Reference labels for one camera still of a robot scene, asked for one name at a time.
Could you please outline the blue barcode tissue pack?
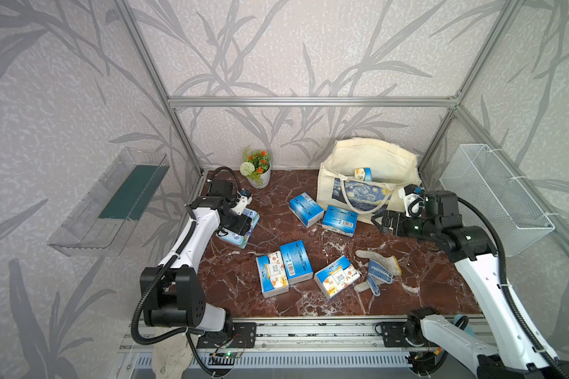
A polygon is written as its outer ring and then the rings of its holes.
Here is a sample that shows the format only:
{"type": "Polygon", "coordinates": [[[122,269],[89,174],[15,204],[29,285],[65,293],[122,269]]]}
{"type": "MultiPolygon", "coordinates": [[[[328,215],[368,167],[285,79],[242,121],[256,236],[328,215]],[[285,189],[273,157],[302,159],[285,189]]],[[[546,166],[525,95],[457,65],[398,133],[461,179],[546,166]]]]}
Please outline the blue barcode tissue pack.
{"type": "Polygon", "coordinates": [[[289,201],[289,209],[305,227],[311,227],[324,217],[324,209],[308,194],[300,194],[289,201]]]}

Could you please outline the blue white tissue pack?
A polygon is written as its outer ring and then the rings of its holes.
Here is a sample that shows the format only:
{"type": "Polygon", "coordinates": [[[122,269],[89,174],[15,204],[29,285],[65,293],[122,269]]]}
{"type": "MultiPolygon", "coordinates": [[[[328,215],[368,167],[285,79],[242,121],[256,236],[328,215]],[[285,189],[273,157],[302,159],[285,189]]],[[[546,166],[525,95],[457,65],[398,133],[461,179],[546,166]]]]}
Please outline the blue white tissue pack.
{"type": "Polygon", "coordinates": [[[372,182],[372,172],[369,167],[358,167],[354,171],[354,178],[357,181],[372,182]]]}

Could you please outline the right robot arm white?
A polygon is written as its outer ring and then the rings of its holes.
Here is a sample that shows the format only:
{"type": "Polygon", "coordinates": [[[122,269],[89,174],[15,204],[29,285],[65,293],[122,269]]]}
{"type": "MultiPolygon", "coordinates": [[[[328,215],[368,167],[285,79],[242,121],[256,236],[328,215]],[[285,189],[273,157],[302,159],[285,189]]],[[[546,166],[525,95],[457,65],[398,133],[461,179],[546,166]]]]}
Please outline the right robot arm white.
{"type": "Polygon", "coordinates": [[[427,307],[408,314],[407,343],[442,348],[478,378],[569,378],[507,279],[504,245],[487,217],[455,193],[425,192],[418,213],[383,210],[371,222],[382,233],[435,243],[462,275],[492,330],[489,345],[427,307]]]}

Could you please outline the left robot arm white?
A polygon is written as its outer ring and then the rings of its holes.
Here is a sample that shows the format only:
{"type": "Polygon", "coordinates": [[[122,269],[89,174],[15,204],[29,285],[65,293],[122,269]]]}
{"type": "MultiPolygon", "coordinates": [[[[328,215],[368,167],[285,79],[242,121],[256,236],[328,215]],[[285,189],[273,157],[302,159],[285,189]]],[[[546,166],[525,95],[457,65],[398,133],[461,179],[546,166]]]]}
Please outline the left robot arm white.
{"type": "Polygon", "coordinates": [[[140,277],[142,298],[135,310],[146,325],[163,328],[196,328],[216,333],[224,330],[229,313],[207,303],[198,271],[203,254],[219,231],[247,232],[251,218],[243,212],[252,201],[240,195],[201,196],[187,207],[189,218],[169,253],[140,277]]]}

